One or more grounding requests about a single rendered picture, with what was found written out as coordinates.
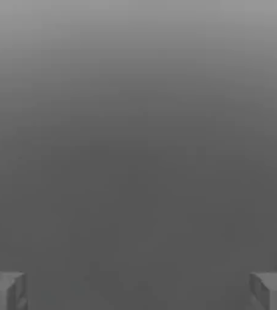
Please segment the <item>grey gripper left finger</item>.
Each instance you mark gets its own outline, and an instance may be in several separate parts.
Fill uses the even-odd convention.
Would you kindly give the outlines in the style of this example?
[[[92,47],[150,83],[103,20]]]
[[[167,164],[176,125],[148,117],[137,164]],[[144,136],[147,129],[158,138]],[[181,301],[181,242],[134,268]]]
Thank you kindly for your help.
[[[28,310],[26,273],[0,271],[0,310]]]

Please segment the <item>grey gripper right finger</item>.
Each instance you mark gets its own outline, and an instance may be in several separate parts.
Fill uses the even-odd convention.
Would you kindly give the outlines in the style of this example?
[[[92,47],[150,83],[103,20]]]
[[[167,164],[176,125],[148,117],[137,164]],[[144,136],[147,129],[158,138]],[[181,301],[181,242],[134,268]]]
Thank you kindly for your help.
[[[249,275],[250,310],[277,310],[277,272]]]

